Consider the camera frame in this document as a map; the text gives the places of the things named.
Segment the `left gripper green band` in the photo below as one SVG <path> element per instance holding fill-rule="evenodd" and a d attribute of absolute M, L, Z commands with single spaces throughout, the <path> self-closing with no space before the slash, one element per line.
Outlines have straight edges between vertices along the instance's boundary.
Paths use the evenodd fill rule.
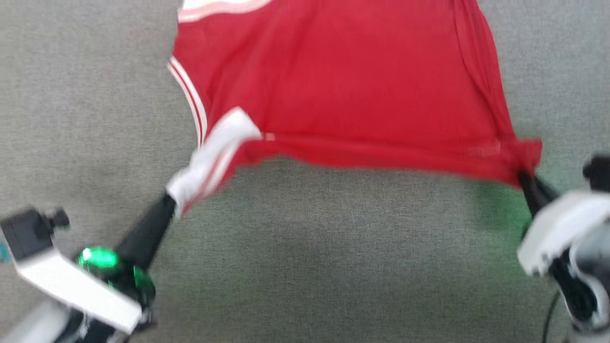
<path fill-rule="evenodd" d="M 116 252 L 101 246 L 86 247 L 76 257 L 77 265 L 135 300 L 144 310 L 149 309 L 155 299 L 155 286 L 142 268 L 150 268 L 154 261 L 175 210 L 175 200 L 163 194 L 120 241 Z"/>

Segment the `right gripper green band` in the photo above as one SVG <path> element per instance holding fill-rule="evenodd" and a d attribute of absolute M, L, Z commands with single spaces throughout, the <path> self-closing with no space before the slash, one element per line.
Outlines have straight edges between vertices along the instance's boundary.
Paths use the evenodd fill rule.
<path fill-rule="evenodd" d="M 559 197 L 559 193 L 535 174 L 517 174 L 531 220 Z M 609 327 L 609 252 L 607 232 L 591 232 L 577 239 L 549 267 L 570 315 L 571 325 L 582 333 L 600 333 Z"/>

